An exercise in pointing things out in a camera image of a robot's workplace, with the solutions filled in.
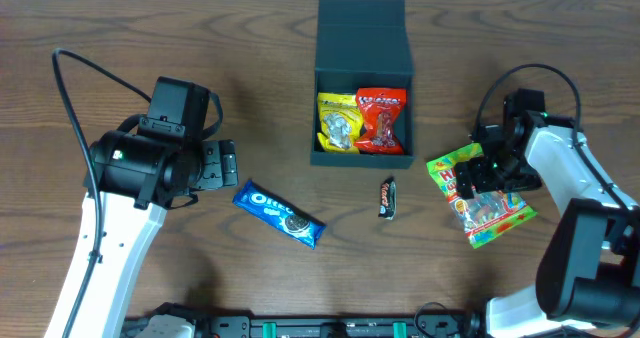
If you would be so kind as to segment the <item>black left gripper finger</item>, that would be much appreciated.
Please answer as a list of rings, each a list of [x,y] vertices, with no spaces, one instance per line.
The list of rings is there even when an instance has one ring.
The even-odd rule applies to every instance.
[[[238,185],[238,169],[235,160],[225,160],[221,163],[221,173],[224,187]]]
[[[233,140],[220,140],[219,150],[222,161],[232,162],[235,160],[235,142]]]

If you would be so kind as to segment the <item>Haribo gummy worms bag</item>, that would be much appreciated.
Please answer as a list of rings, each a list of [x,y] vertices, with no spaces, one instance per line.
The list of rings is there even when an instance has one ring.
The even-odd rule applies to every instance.
[[[474,249],[537,215],[518,193],[495,191],[474,193],[474,198],[468,200],[460,197],[457,193],[455,164],[482,156],[481,146],[472,143],[426,163],[429,175],[444,194]]]

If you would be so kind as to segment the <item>blue Oreo cookie pack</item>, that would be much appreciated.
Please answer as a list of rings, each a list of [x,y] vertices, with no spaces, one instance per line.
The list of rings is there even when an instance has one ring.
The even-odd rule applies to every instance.
[[[326,225],[285,199],[249,180],[233,203],[265,224],[315,249]]]

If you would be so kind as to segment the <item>red candy bag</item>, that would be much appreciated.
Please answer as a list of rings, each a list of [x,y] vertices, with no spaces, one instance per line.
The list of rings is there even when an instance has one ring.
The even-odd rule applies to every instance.
[[[403,155],[404,149],[394,135],[394,123],[404,110],[407,91],[398,88],[360,88],[356,103],[365,132],[355,141],[360,152]]]

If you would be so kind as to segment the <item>yellow snack bag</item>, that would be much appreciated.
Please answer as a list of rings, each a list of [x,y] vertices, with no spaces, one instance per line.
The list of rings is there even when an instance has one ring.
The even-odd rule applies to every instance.
[[[363,118],[354,94],[321,92],[317,96],[320,132],[318,141],[325,152],[358,154],[354,145],[361,136]]]

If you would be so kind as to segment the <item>black gift box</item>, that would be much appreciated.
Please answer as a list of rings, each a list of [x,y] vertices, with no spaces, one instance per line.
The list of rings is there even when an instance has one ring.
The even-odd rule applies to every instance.
[[[401,88],[409,97],[393,127],[402,155],[324,151],[317,139],[321,120],[314,110],[310,163],[410,168],[414,161],[413,77],[403,0],[319,0],[314,92],[354,94],[360,88]]]

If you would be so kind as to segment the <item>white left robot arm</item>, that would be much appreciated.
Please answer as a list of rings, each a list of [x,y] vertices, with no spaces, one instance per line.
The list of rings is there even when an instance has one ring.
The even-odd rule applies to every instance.
[[[201,115],[127,118],[93,146],[78,241],[49,337],[120,334],[147,251],[174,198],[235,186],[235,144],[213,141]]]

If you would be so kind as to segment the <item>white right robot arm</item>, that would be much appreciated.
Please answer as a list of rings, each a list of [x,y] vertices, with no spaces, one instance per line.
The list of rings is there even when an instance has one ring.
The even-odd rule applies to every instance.
[[[480,130],[483,155],[455,165],[462,197],[546,187],[561,219],[532,288],[491,300],[492,335],[639,327],[639,205],[587,147],[576,120],[509,113]]]

